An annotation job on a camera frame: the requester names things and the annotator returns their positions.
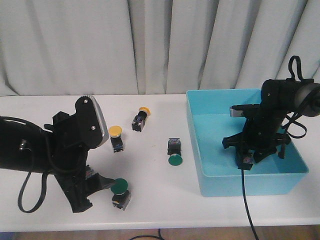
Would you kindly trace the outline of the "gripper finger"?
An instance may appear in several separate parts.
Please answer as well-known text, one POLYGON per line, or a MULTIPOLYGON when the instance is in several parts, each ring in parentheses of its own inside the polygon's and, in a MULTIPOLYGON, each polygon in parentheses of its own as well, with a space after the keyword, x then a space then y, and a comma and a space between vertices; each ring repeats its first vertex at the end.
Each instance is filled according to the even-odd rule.
POLYGON ((224 149, 229 147, 244 149, 247 147, 243 133, 237 133, 229 137, 224 137, 222 140, 222 145, 224 149))
POLYGON ((266 149, 258 149, 253 154, 253 159, 256 163, 261 162, 263 159, 277 152, 276 147, 270 147, 266 149))

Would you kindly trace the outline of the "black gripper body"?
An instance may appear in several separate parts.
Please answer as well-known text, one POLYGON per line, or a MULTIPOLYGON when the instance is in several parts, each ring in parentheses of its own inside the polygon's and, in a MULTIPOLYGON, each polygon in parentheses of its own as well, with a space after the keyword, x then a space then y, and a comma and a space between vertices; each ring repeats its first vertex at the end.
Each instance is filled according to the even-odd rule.
POLYGON ((291 138, 287 133, 278 133, 289 110, 260 105, 256 114, 246 118, 242 129, 246 148, 241 150, 263 150, 279 145, 288 145, 291 138))
POLYGON ((52 131, 56 143, 50 159, 55 177, 80 173, 85 175, 88 151, 94 148, 81 142, 76 113, 70 115, 59 111, 52 117, 52 125, 46 124, 44 128, 52 131))

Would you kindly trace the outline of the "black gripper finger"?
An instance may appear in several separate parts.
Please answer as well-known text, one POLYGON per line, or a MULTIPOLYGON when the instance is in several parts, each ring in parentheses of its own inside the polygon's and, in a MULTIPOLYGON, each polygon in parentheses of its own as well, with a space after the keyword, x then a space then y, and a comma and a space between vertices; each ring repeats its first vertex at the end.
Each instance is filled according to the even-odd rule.
POLYGON ((86 177, 84 173, 56 175, 56 180, 66 196, 73 213, 82 213, 93 206, 87 199, 86 177))
POLYGON ((86 196, 90 196, 98 191, 111 188, 115 185, 115 180, 112 178, 106 178, 99 173, 95 173, 85 180, 85 193, 86 196))

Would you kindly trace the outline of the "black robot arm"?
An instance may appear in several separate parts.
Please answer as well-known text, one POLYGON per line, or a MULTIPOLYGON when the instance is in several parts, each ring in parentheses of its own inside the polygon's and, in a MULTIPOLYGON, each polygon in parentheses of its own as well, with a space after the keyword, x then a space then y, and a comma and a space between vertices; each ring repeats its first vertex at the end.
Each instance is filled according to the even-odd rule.
POLYGON ((187 121, 200 192, 249 196, 289 193, 308 173, 288 131, 301 116, 320 113, 312 80, 267 80, 258 89, 190 90, 187 121))
POLYGON ((92 95, 75 102, 75 113, 58 112, 43 127, 16 117, 0 118, 0 167, 24 171, 27 176, 18 194, 23 213, 35 212, 47 193, 48 175, 54 175, 74 213, 92 207, 88 200, 86 161, 90 149, 109 138, 101 107, 92 95), (32 173, 40 173, 41 191, 35 206, 23 207, 23 195, 32 173))

